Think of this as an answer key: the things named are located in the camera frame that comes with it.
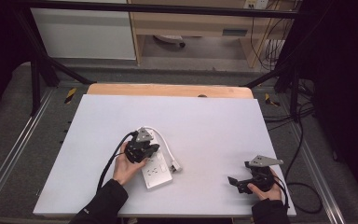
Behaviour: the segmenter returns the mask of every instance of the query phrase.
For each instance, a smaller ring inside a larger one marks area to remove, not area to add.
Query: black sleeve
[[[118,210],[128,199],[127,191],[116,180],[109,180],[70,224],[116,223]]]
[[[252,207],[255,224],[286,224],[290,223],[282,201],[263,200]]]

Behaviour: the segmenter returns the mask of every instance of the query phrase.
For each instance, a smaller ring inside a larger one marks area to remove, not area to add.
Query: white table
[[[227,177],[251,178],[244,162],[276,158],[257,100],[169,96],[84,95],[48,181],[37,215],[68,217],[94,196],[99,177],[125,134],[141,126],[159,130],[183,171],[147,190],[139,173],[125,186],[121,217],[247,217],[258,201],[239,194]],[[165,146],[160,150],[167,156]],[[107,181],[114,164],[106,174]],[[279,166],[272,167],[280,179]],[[289,216],[296,211],[289,199]]]

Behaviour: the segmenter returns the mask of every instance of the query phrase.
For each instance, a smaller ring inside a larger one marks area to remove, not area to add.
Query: person's right hand
[[[274,170],[271,169],[271,172],[274,176],[277,176]],[[274,184],[272,188],[267,192],[264,192],[263,190],[259,189],[254,184],[248,184],[248,189],[251,190],[255,195],[257,195],[260,201],[263,201],[267,198],[269,198],[271,201],[282,199],[281,189],[278,187],[277,184]]]

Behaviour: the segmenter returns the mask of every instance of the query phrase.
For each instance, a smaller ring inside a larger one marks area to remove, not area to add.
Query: power strip
[[[243,8],[266,9],[269,0],[245,0]]]
[[[150,144],[158,144],[155,133],[152,130],[147,131],[153,137]],[[153,189],[157,186],[172,182],[170,169],[168,168],[167,162],[165,161],[164,155],[162,155],[160,149],[153,153],[153,155],[148,159],[146,166],[142,168],[142,174],[144,175],[147,189]]]

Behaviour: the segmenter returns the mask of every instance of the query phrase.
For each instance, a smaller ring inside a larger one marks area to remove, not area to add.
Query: black metal pole
[[[76,72],[72,71],[71,69],[67,68],[65,65],[55,61],[54,59],[49,57],[46,53],[43,53],[43,56],[46,59],[46,61],[48,61],[51,65],[53,65],[57,69],[59,69],[62,72],[64,72],[69,77],[72,77],[72,78],[76,79],[77,81],[79,81],[79,82],[81,82],[83,84],[87,84],[87,85],[92,84],[92,83],[96,83],[96,81],[88,80],[85,77],[82,77],[78,73],[76,73]]]
[[[298,122],[297,116],[297,99],[298,99],[298,81],[299,81],[299,68],[294,68],[292,74],[292,90],[290,92],[290,115],[294,118],[295,122]]]
[[[166,5],[143,5],[143,4],[119,4],[119,3],[91,3],[91,2],[68,2],[47,0],[19,0],[13,2],[24,7],[33,8],[55,8],[91,11],[124,11],[124,12],[150,12],[150,13],[174,13],[195,14],[233,17],[255,17],[255,18],[280,18],[298,19],[309,17],[308,12],[277,11],[264,9],[227,8],[227,7],[186,7]]]
[[[289,66],[286,65],[281,65],[279,67],[277,67],[275,70],[268,72],[267,74],[249,82],[248,84],[245,85],[241,85],[240,87],[247,87],[249,89],[258,86],[259,84],[269,80],[272,77],[278,77],[282,74],[282,72],[286,71],[287,68],[289,68]]]
[[[44,63],[42,55],[45,50],[43,47],[41,47],[39,41],[34,35],[34,31],[25,19],[22,7],[13,7],[12,14],[29,42],[30,53],[33,57],[32,60],[37,60],[38,71],[46,81],[46,84],[48,86],[57,86],[60,81],[58,80],[57,75],[51,66]]]

